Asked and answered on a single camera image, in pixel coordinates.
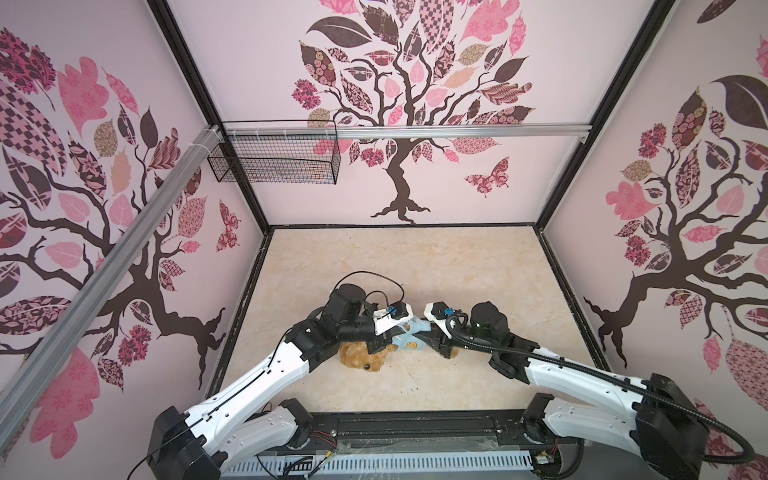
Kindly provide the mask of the brown teddy bear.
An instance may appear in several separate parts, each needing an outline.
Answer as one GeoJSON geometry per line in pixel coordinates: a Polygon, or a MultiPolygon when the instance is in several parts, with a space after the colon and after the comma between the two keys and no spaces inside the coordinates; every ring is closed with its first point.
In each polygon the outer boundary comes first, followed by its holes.
{"type": "Polygon", "coordinates": [[[418,345],[416,342],[408,342],[404,345],[388,345],[377,353],[369,353],[364,342],[343,343],[339,350],[340,362],[347,368],[363,370],[366,372],[379,372],[384,365],[392,359],[397,360],[423,360],[436,359],[440,361],[453,360],[459,352],[453,349],[447,357],[439,352],[418,345]]]}

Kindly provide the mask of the light blue bear shirt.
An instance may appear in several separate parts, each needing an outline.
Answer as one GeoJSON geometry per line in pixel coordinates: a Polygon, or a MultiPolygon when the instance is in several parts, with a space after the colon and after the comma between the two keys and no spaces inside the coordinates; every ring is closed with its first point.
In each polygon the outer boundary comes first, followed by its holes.
{"type": "Polygon", "coordinates": [[[431,323],[422,319],[412,319],[391,330],[392,344],[397,350],[423,350],[427,342],[419,334],[429,334],[431,323]]]}

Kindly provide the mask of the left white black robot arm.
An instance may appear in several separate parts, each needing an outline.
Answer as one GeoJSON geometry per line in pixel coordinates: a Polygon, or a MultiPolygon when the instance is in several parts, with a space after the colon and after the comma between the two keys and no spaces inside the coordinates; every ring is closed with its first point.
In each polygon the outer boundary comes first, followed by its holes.
{"type": "Polygon", "coordinates": [[[184,412],[170,407],[158,415],[145,460],[152,474],[218,479],[265,450],[303,446],[313,418],[298,400],[285,400],[267,413],[261,408],[335,356],[343,343],[386,346],[415,317],[404,301],[379,309],[356,285],[335,288],[324,306],[289,327],[248,373],[184,412]]]}

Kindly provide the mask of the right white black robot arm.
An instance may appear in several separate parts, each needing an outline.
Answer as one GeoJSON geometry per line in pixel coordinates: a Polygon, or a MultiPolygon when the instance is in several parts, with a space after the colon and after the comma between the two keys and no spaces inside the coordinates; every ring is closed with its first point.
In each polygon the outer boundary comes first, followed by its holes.
{"type": "Polygon", "coordinates": [[[756,458],[738,432],[702,413],[671,379],[620,376],[571,361],[513,334],[491,302],[471,312],[443,302],[424,316],[453,346],[486,353],[502,376],[544,388],[523,419],[527,437],[571,437],[624,450],[666,479],[696,479],[703,464],[748,465],[756,458]]]}

